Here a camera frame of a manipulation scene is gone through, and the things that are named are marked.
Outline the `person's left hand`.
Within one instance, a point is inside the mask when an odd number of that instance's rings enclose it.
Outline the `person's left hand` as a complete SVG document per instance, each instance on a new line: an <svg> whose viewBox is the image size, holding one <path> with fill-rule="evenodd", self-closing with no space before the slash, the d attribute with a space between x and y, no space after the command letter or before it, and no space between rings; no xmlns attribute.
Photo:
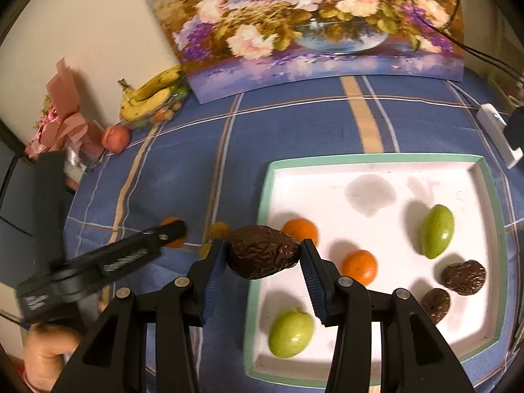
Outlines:
<svg viewBox="0 0 524 393"><path fill-rule="evenodd" d="M33 392L50 392L83 337L76 330L57 325L35 324L24 347L25 382Z"/></svg>

